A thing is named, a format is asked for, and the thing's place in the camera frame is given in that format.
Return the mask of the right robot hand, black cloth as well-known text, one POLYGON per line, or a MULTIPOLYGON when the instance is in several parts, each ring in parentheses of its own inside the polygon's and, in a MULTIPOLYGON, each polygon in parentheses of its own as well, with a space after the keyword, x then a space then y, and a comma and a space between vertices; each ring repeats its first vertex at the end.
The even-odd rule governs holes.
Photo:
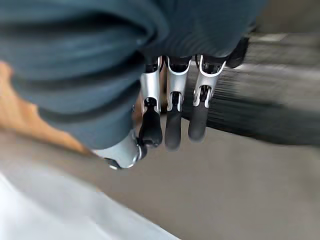
POLYGON ((114 169, 162 142, 159 60, 225 60, 264 0, 3 0, 0 58, 39 116, 114 169))

